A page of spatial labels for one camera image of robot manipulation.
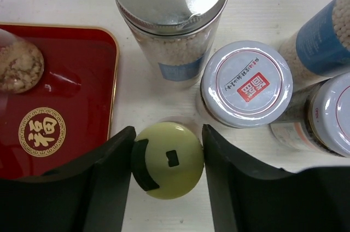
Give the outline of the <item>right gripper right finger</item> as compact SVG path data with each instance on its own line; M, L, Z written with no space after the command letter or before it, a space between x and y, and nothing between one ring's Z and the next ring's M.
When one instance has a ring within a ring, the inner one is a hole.
M202 140L215 231L349 231L349 167L288 172L208 124Z

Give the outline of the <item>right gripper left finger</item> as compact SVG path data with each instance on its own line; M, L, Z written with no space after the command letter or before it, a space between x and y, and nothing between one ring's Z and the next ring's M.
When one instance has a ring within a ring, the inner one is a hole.
M1 180L1 231L121 231L136 132L40 176Z

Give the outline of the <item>yellow-cap bottle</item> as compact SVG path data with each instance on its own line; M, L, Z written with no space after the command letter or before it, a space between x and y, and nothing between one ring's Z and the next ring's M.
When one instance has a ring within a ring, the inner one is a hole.
M167 117L144 128L131 152L132 174L149 196L170 200L189 193L204 168L199 124L184 116Z

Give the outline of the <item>pink-cap bottle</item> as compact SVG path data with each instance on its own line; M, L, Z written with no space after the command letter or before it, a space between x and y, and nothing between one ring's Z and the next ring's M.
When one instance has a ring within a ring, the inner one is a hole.
M31 90L44 73L44 56L33 43L1 29L1 92Z

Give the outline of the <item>blue-label tall bottle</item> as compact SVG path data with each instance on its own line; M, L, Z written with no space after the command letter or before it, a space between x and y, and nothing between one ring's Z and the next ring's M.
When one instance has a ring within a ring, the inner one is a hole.
M299 88L349 72L349 0L332 0L279 53Z

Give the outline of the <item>silver-lid tall bottle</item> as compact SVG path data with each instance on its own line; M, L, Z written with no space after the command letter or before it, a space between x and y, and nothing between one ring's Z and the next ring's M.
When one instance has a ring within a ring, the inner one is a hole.
M228 0L115 0L162 82L188 88L200 78Z

